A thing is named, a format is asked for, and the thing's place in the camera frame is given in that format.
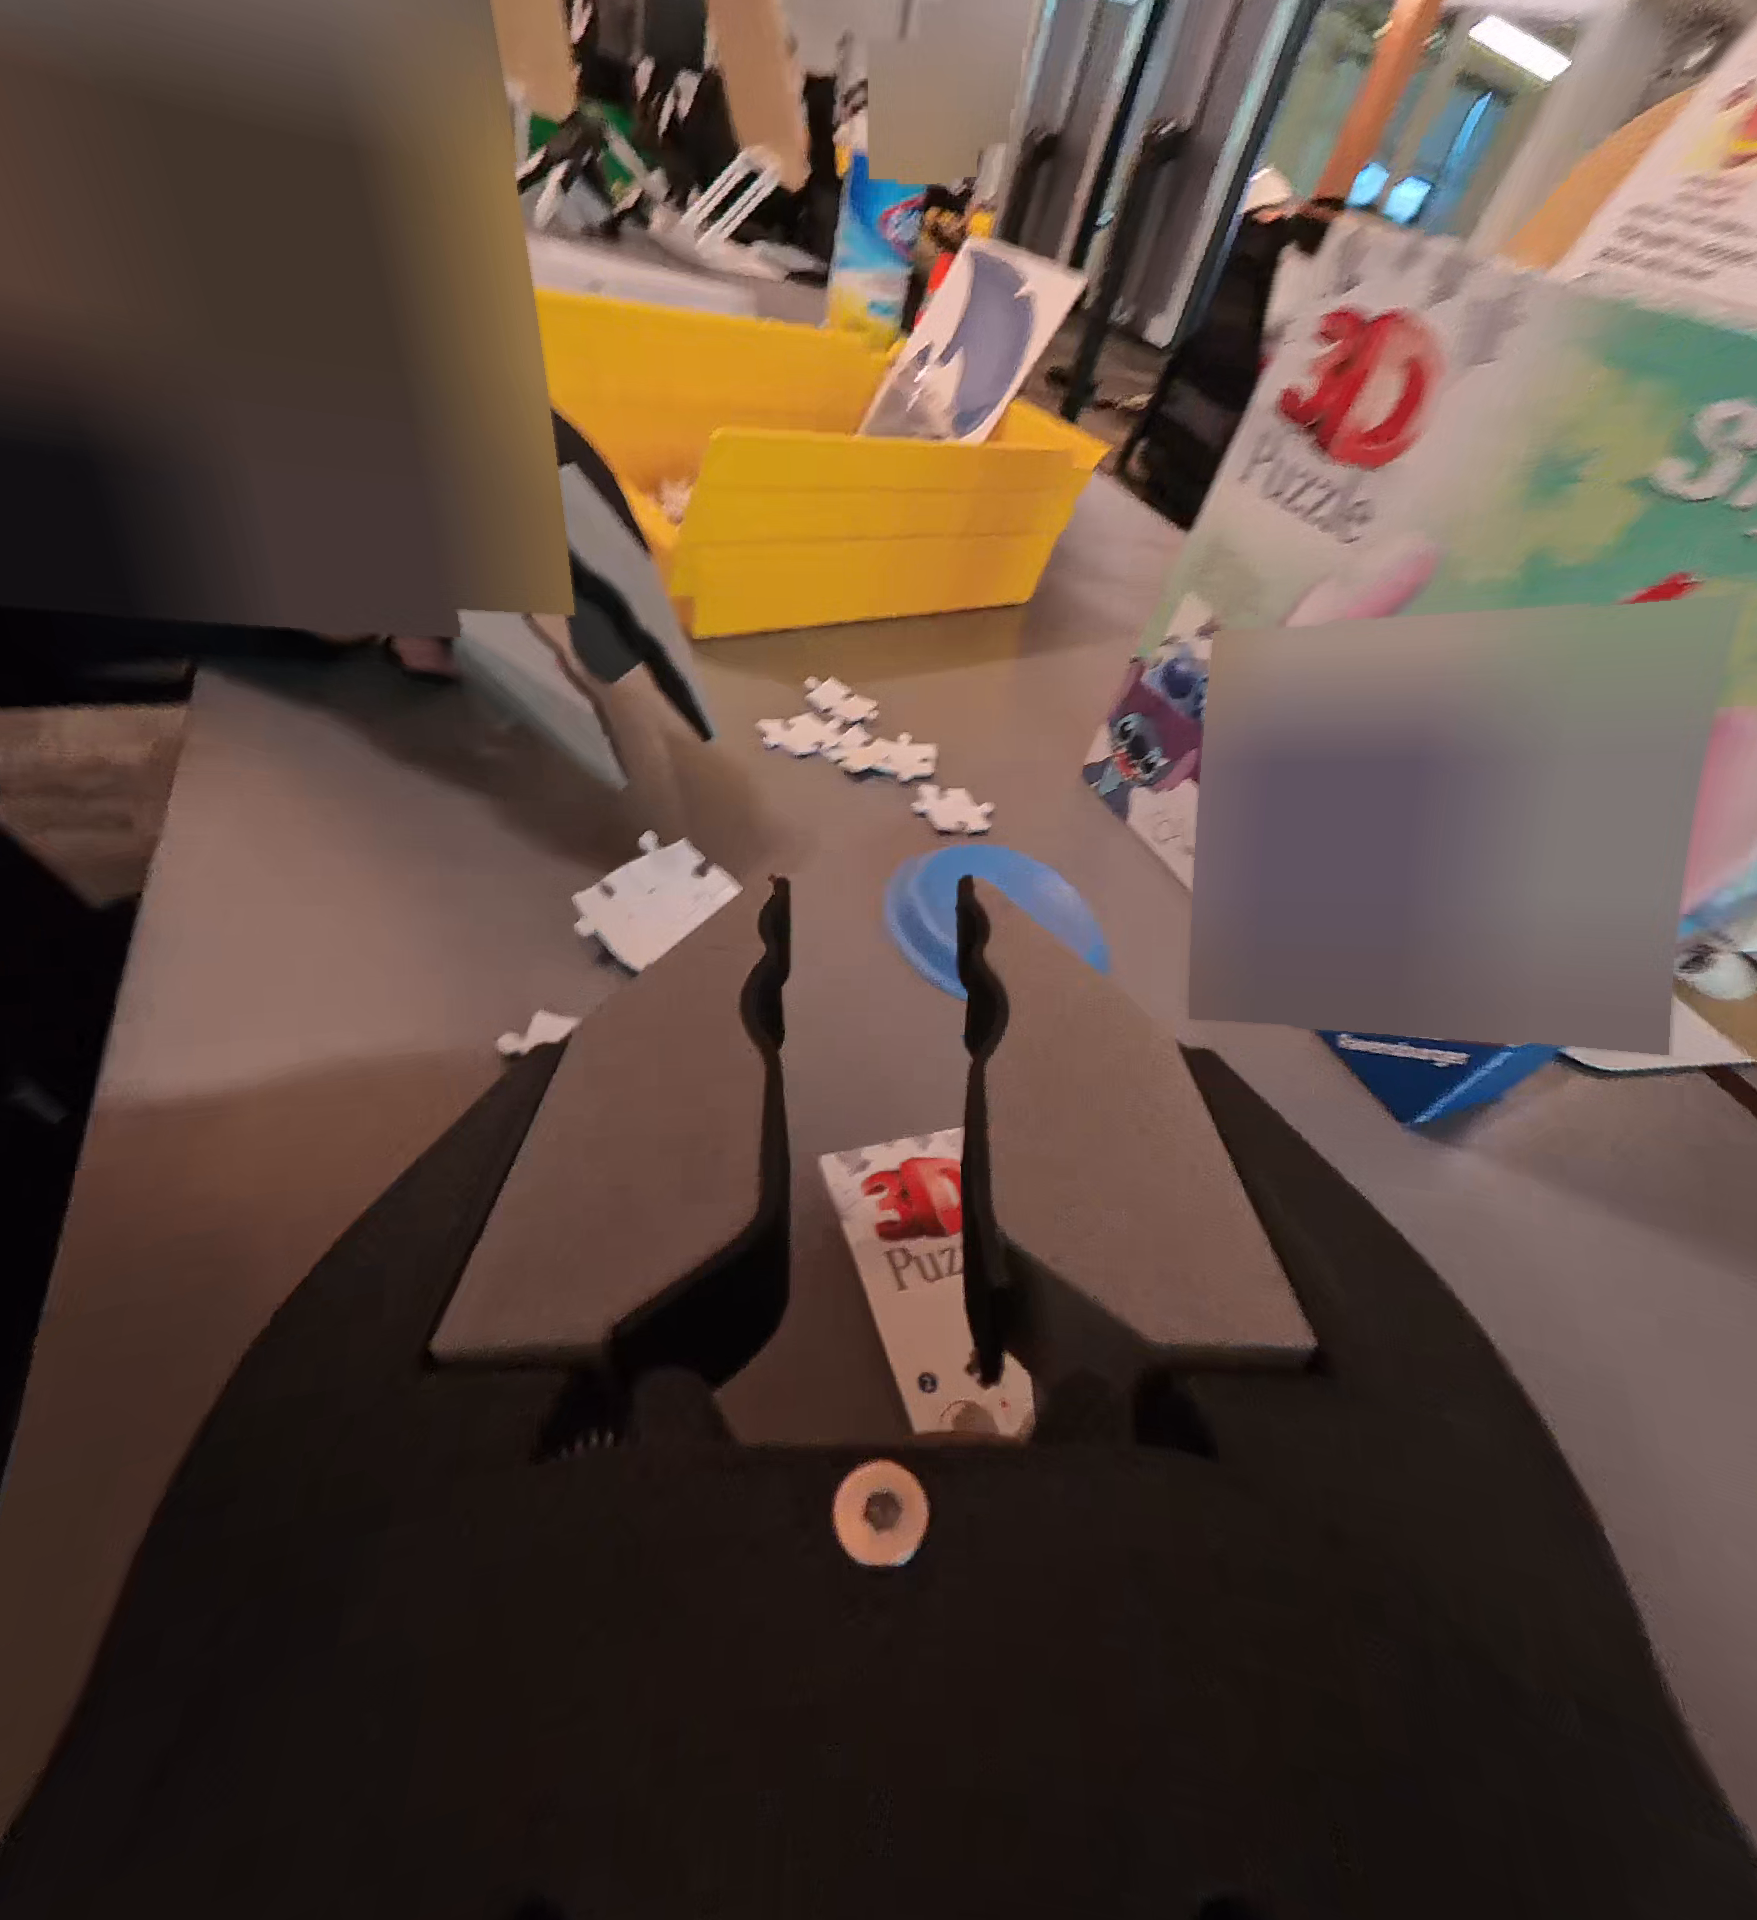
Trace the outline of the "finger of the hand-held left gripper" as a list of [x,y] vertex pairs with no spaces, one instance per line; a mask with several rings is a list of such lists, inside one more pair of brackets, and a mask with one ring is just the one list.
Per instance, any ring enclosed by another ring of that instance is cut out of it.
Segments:
[[458,678],[497,710],[607,789],[625,762],[572,662],[525,614],[462,612]]
[[614,468],[572,419],[553,411],[572,612],[568,647],[604,688],[639,674],[698,739],[714,722],[690,641]]

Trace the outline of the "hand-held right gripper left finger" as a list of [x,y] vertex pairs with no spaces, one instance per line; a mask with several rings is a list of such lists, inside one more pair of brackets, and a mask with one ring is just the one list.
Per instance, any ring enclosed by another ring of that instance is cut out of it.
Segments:
[[791,1299],[792,888],[580,1020],[432,1335],[445,1365],[740,1371]]

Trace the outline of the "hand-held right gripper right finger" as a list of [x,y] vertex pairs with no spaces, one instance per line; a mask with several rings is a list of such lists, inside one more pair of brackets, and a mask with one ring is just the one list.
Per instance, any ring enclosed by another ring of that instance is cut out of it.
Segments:
[[1304,1367],[1316,1335],[1173,1036],[981,877],[957,885],[957,967],[981,1378]]

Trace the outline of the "joined white puzzle pieces patch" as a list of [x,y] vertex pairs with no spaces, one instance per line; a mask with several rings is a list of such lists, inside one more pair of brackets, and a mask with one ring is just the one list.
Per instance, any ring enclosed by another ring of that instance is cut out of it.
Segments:
[[644,830],[634,860],[572,896],[574,934],[625,973],[645,973],[743,891],[695,845]]

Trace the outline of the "white puzzle instruction leaflet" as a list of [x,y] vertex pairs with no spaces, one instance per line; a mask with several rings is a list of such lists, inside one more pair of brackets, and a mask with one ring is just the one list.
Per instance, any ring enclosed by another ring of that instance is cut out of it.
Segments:
[[965,1300],[962,1129],[844,1147],[819,1176],[916,1435],[1022,1443],[1034,1388],[1014,1360],[986,1384]]

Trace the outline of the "blue round puzzle stand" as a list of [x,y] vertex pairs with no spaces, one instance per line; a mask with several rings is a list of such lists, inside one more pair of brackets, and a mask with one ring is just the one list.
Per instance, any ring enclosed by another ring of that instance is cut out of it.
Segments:
[[967,996],[957,947],[957,893],[962,880],[984,882],[1095,973],[1110,973],[1110,947],[1098,918],[1050,865],[995,848],[984,838],[952,839],[906,860],[885,884],[881,902],[893,946],[942,994],[957,1001]]

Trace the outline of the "cluster of loose puzzle pieces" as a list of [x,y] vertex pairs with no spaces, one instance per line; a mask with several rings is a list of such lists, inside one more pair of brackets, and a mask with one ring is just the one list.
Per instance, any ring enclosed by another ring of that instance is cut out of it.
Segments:
[[759,744],[791,761],[817,762],[845,781],[903,795],[909,813],[938,838],[979,839],[995,827],[995,805],[961,785],[938,783],[938,742],[883,732],[880,699],[842,678],[804,678],[791,712],[759,717]]

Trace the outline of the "large colourful puzzle box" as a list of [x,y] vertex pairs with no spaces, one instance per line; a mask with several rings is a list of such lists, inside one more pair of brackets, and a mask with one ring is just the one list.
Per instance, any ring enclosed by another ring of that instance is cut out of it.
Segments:
[[1191,1020],[1757,1065],[1757,337],[1336,222],[1084,774]]

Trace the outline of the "yellow plastic bin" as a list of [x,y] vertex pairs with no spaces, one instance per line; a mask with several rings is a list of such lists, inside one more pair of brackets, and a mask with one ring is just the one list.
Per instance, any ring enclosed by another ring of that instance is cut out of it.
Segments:
[[536,291],[551,404],[615,477],[695,477],[654,553],[693,639],[1021,607],[1106,443],[1010,404],[984,443],[860,433],[885,360],[837,329]]

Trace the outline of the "blue wipes pack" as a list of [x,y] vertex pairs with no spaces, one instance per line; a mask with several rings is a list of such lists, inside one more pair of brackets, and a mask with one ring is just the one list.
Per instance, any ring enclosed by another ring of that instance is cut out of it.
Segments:
[[863,148],[845,151],[823,321],[867,348],[890,348],[906,326],[923,205],[921,183],[880,180]]

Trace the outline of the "blue and white card sheet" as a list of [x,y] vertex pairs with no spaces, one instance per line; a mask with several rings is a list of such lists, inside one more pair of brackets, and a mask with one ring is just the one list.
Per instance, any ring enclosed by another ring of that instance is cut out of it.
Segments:
[[984,443],[1084,291],[1076,268],[971,238],[881,378],[860,433]]

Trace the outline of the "black chair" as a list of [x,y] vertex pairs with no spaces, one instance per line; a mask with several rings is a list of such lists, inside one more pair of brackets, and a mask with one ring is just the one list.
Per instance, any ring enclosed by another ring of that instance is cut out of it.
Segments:
[[1240,220],[1211,300],[1122,443],[1118,478],[1177,529],[1198,517],[1265,369],[1279,268],[1314,259],[1344,205],[1316,196]]

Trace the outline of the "white printed cardboard box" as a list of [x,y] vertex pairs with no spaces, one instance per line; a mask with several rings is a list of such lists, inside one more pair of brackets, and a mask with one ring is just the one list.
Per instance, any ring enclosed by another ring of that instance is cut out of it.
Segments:
[[1505,259],[1757,337],[1757,13],[1707,78],[1586,155]]

